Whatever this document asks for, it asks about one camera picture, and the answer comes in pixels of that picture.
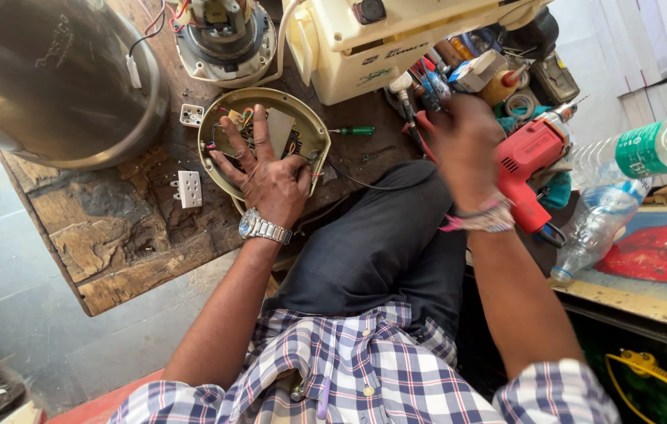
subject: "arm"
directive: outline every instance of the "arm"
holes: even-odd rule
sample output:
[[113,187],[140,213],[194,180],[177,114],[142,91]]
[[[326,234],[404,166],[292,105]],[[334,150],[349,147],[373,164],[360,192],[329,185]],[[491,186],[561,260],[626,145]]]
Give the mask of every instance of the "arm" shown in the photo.
[[517,233],[470,232],[468,244],[485,318],[509,379],[535,362],[583,361],[564,308]]
[[[299,155],[281,161],[273,157],[263,106],[255,106],[253,120],[257,159],[232,121],[221,118],[221,126],[246,174],[235,169],[220,152],[211,151],[211,157],[242,189],[247,207],[257,208],[263,219],[291,228],[310,194],[310,168]],[[299,181],[294,178],[298,169]],[[242,370],[271,267],[280,248],[279,243],[260,237],[244,244],[166,365],[164,380],[191,386],[217,384],[224,389],[234,384]]]
[[[453,119],[435,117],[439,169],[459,208],[476,212],[496,192],[493,149],[504,139],[503,130],[476,97],[454,97],[448,107]],[[517,234],[468,237],[488,327],[509,379],[538,361],[583,361],[563,307]]]

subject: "electrical socket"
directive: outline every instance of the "electrical socket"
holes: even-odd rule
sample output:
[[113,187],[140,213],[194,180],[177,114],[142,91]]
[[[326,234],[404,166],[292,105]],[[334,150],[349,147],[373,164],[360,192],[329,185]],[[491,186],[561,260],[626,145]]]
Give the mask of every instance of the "electrical socket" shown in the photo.
[[189,170],[180,170],[177,173],[179,179],[171,181],[172,187],[177,187],[179,192],[174,198],[182,201],[182,207],[202,206],[202,188],[200,186],[200,173]]
[[185,127],[200,128],[203,111],[204,109],[202,106],[188,105],[185,103],[182,105],[182,112],[179,114],[179,122]]

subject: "bracelet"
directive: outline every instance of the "bracelet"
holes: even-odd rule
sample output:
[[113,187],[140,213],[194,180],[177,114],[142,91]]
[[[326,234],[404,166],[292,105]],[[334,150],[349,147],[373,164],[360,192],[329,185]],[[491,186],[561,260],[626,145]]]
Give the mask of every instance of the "bracelet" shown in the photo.
[[501,232],[514,229],[514,217],[511,207],[514,203],[497,192],[480,205],[480,212],[475,214],[457,214],[458,217],[446,216],[449,223],[440,227],[441,231],[449,232],[458,229],[471,229],[485,232]]

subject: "concrete floor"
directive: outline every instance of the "concrete floor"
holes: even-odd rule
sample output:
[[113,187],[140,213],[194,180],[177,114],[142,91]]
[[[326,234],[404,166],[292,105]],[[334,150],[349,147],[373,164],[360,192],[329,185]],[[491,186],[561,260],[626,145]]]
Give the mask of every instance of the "concrete floor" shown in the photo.
[[148,375],[179,340],[236,252],[90,318],[0,167],[0,360],[49,416]]

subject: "green bottle label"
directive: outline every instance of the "green bottle label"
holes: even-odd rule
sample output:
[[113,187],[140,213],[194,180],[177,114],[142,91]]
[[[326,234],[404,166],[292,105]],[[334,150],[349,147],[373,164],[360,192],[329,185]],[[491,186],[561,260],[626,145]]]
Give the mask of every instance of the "green bottle label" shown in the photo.
[[667,166],[655,151],[655,138],[663,122],[646,125],[621,134],[616,144],[616,163],[629,178],[667,174]]

